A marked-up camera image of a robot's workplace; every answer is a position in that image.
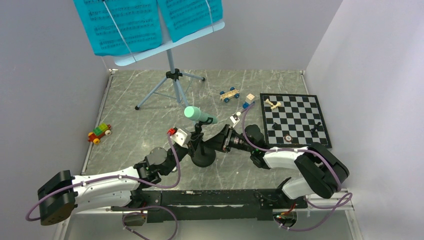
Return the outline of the mint green toy microphone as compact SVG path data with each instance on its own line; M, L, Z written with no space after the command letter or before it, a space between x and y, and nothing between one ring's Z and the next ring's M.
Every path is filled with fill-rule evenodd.
M196 106L187 106L184 109L184 116L191 121L216 124L218 119L209 113L206 113Z

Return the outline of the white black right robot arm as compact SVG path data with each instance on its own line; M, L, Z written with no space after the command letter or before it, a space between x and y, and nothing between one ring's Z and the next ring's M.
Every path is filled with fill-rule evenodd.
M295 199L310 194L329 199L350 175L348 168L321 143L313 142L300 148L270 147L256 124L245 127L243 133L237 133L227 124L202 144L209 150L222 153L232 149L248 152L252 163L260 169L298 171L299 177L289 178L279 185L280 191L275 199L282 208L288 208Z

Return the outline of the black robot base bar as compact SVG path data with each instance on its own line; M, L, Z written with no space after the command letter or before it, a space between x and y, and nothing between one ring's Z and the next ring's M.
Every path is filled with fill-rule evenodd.
M134 190L129 204L113 205L113 212L149 207L148 223L173 220L170 210L180 221L256 219L271 221L274 214L303 210L303 197L285 197L279 189L230 190Z

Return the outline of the black microphone desk stand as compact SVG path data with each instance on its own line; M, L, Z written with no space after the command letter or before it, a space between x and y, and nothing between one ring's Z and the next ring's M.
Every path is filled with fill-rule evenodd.
M198 121L195 126L194 126L194 132L196 133L203 133L202 132L202 126L203 125L211 125L209 123L206 122L200 122ZM200 142L200 145L198 146L194 157L191 157L192 162L201 168L205 168L210 166L216 158L216 152L215 150L212 150L210 148L207 148L203 145L203 138L202 141Z

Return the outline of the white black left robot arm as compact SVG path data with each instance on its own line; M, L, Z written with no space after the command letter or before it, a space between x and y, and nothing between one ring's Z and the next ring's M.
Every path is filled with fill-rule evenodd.
M50 226L69 218L72 213L107 206L139 209L144 196L138 190L149 187L165 188L161 176L177 172L181 177L180 161L194 156L203 134L190 137L167 135L170 148L153 149L143 161L121 170L97 175L72 175L62 170L37 190L39 217L42 226Z

